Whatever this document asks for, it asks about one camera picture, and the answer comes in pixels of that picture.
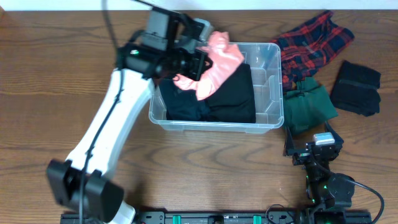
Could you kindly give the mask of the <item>pink garment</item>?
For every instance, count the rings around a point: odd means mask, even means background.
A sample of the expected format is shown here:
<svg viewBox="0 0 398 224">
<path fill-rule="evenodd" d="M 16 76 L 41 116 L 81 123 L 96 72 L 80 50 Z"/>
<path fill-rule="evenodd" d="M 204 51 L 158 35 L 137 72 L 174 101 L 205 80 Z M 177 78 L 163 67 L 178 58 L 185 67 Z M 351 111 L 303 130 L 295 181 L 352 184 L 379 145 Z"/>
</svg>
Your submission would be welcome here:
<svg viewBox="0 0 398 224">
<path fill-rule="evenodd" d="M 237 70 L 244 56 L 237 44 L 229 42 L 228 32 L 214 31 L 210 35 L 207 46 L 198 49 L 208 54 L 213 62 L 211 68 L 201 75 L 199 81 L 177 74 L 173 82 L 181 90 L 195 90 L 197 100 L 204 100 L 213 95 Z"/>
</svg>

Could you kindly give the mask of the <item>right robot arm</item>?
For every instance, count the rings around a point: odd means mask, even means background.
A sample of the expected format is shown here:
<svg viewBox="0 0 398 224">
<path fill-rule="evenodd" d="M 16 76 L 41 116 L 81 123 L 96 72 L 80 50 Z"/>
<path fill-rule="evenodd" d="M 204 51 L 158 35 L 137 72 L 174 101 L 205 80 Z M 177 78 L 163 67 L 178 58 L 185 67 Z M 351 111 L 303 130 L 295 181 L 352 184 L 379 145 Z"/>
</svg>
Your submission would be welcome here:
<svg viewBox="0 0 398 224">
<path fill-rule="evenodd" d="M 346 209 L 352 206 L 354 186 L 350 176 L 334 173 L 330 162 L 335 160 L 344 140 L 326 122 L 325 131 L 313 135 L 305 147 L 296 148 L 291 130 L 285 129 L 284 155 L 306 172 L 306 193 L 313 205 L 294 215 L 295 223 L 347 224 Z"/>
</svg>

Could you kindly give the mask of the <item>green folded garment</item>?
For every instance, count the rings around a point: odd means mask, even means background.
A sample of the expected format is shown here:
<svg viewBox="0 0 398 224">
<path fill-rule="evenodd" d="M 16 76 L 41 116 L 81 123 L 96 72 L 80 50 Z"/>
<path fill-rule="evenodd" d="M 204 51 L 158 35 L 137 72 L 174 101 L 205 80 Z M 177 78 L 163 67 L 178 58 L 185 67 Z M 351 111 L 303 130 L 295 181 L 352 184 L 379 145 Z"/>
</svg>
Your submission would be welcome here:
<svg viewBox="0 0 398 224">
<path fill-rule="evenodd" d="M 338 116 L 326 88 L 316 79 L 306 77 L 296 86 L 283 98 L 284 127 L 289 128 L 292 135 L 304 133 Z"/>
</svg>

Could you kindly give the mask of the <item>dark navy garment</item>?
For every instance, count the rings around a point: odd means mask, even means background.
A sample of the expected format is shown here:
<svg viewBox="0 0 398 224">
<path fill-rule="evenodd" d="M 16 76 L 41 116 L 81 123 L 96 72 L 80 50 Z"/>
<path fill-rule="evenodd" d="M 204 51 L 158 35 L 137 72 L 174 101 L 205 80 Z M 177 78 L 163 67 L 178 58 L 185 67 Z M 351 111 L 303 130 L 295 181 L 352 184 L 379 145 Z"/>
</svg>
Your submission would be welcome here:
<svg viewBox="0 0 398 224">
<path fill-rule="evenodd" d="M 159 89 L 165 103 L 168 120 L 206 120 L 210 108 L 204 100 L 197 100 L 195 90 L 181 90 L 170 79 L 163 79 L 159 84 Z"/>
</svg>

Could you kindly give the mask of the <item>red plaid flannel garment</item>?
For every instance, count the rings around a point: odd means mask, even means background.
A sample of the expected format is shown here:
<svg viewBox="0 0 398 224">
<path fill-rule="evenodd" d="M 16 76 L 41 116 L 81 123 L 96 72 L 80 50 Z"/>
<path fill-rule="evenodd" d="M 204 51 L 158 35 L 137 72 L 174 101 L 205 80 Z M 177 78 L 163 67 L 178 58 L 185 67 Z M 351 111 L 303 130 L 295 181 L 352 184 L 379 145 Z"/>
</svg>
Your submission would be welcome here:
<svg viewBox="0 0 398 224">
<path fill-rule="evenodd" d="M 283 91 L 314 76 L 354 41 L 354 34 L 335 24 L 332 16 L 332 11 L 324 11 L 271 40 L 280 48 Z"/>
</svg>

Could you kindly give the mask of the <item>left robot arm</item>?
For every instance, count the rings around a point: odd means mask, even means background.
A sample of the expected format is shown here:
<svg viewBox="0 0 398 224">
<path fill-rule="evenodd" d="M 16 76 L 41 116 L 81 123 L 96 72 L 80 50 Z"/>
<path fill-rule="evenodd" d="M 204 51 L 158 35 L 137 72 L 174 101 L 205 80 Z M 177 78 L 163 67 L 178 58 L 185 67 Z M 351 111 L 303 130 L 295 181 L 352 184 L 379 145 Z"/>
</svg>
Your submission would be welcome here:
<svg viewBox="0 0 398 224">
<path fill-rule="evenodd" d="M 212 62 L 198 46 L 211 24 L 153 7 L 144 30 L 116 46 L 115 69 L 87 132 L 64 161 L 50 161 L 46 175 L 58 204 L 74 211 L 62 223 L 132 223 L 135 209 L 112 182 L 120 153 L 157 80 L 177 74 L 198 80 Z"/>
</svg>

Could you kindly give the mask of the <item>clear plastic storage bin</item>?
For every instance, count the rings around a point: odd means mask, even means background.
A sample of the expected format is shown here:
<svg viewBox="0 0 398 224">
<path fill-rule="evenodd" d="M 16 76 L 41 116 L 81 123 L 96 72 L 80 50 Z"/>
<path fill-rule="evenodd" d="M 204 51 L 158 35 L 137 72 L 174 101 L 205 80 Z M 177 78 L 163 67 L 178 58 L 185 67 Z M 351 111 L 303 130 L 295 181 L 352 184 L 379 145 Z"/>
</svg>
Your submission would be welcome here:
<svg viewBox="0 0 398 224">
<path fill-rule="evenodd" d="M 149 119 L 167 131 L 232 131 L 264 134 L 284 123 L 281 51 L 277 44 L 238 42 L 244 63 L 250 65 L 256 106 L 255 123 L 174 121 L 157 89 L 150 99 Z"/>
</svg>

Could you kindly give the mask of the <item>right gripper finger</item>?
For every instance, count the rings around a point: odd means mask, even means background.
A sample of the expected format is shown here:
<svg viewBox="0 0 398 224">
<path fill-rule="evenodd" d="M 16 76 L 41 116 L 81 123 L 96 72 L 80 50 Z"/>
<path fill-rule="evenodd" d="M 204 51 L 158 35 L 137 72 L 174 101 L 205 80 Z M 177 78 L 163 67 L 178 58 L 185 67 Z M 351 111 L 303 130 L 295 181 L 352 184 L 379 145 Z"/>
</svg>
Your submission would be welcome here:
<svg viewBox="0 0 398 224">
<path fill-rule="evenodd" d="M 328 133 L 331 133 L 331 135 L 333 136 L 333 138 L 335 140 L 336 148 L 341 149 L 343 147 L 343 143 L 344 143 L 343 138 L 331 127 L 329 122 L 326 121 L 324 127 L 325 127 L 325 131 Z"/>
<path fill-rule="evenodd" d="M 295 145 L 292 134 L 288 127 L 285 127 L 285 144 L 284 144 L 284 156 L 292 156 L 295 152 Z"/>
</svg>

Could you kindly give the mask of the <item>large black garment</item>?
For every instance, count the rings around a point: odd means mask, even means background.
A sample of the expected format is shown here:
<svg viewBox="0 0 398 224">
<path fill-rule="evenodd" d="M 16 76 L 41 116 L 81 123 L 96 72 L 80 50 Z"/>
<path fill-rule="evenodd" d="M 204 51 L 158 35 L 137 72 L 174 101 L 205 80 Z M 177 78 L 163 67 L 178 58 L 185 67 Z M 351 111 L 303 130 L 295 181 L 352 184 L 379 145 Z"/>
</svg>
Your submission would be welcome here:
<svg viewBox="0 0 398 224">
<path fill-rule="evenodd" d="M 209 108 L 205 121 L 255 123 L 256 106 L 250 66 L 242 63 L 205 103 Z"/>
</svg>

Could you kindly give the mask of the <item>black mounting rail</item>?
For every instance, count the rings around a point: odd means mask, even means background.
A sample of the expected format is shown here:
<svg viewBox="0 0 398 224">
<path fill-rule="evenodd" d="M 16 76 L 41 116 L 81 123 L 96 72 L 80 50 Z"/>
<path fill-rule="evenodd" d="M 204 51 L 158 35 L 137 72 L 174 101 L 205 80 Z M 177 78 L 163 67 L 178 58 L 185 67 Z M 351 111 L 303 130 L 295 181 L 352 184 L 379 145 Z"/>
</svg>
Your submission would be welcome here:
<svg viewBox="0 0 398 224">
<path fill-rule="evenodd" d="M 271 211 L 268 213 L 164 213 L 142 212 L 133 223 L 137 224 L 266 224 L 296 223 L 287 212 Z M 372 218 L 367 212 L 318 212 L 315 223 L 371 223 Z"/>
</svg>

